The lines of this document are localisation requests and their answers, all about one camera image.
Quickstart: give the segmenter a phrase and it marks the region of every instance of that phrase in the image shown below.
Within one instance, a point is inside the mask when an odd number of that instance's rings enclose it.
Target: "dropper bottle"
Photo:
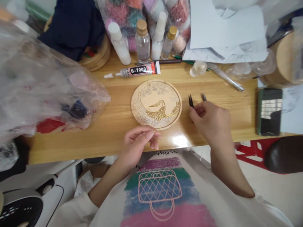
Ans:
[[[177,31],[178,29],[176,26],[171,26],[169,28],[169,31],[164,41],[161,59],[163,60],[168,59],[169,54],[173,48],[173,43],[176,38]]]
[[[129,65],[132,60],[128,50],[128,41],[122,35],[119,25],[115,22],[111,22],[108,25],[108,31],[110,33],[110,41],[113,44],[121,63]]]
[[[165,11],[159,13],[159,18],[157,21],[157,26],[155,30],[155,36],[152,39],[151,45],[151,58],[156,61],[160,59],[162,48],[163,48],[163,36],[165,32],[167,14]]]
[[[147,24],[145,20],[137,21],[137,33],[135,35],[138,62],[146,64],[149,62],[150,36],[147,32]]]

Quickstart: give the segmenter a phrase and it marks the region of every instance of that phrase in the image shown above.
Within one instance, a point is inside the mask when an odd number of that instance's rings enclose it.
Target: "smartphone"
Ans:
[[[258,92],[257,134],[279,136],[281,126],[283,91],[263,88]]]

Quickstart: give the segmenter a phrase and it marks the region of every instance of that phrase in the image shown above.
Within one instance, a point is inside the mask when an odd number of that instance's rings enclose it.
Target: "person's left hand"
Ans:
[[[144,146],[150,142],[152,149],[159,149],[160,132],[149,125],[138,126],[124,136],[124,144],[117,161],[130,171],[139,162]]]

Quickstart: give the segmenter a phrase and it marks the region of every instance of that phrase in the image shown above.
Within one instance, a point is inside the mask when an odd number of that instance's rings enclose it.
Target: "purple stripe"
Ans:
[[[147,171],[147,170],[156,170],[164,168],[178,168],[182,167],[179,158],[167,158],[167,159],[156,159],[149,160],[143,166],[141,166],[138,172]]]

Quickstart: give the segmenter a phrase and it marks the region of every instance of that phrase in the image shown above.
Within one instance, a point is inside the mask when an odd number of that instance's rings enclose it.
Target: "wooden desk surface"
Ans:
[[[136,55],[132,55],[132,64]],[[197,134],[196,128],[188,116],[188,94],[193,97],[194,105],[201,102],[200,93],[207,100],[229,109],[232,116],[232,136],[235,142],[264,138],[255,133],[256,89],[257,81],[242,82],[244,92],[239,92],[213,72],[199,77],[191,77],[191,65],[186,63],[161,65],[161,74],[139,76],[135,78],[104,79],[109,73],[117,73],[126,68],[120,63],[113,50],[107,64],[93,74],[100,79],[111,95],[111,103],[94,122],[83,131],[57,134],[38,134],[29,139],[31,151],[29,163],[45,163],[72,159],[92,158],[119,153],[125,132],[139,124],[131,111],[131,98],[139,84],[150,79],[163,79],[173,84],[179,91],[183,109],[179,120],[169,129],[161,131],[163,139],[159,148],[173,149],[206,145],[206,141]],[[221,65],[225,71],[229,66]]]

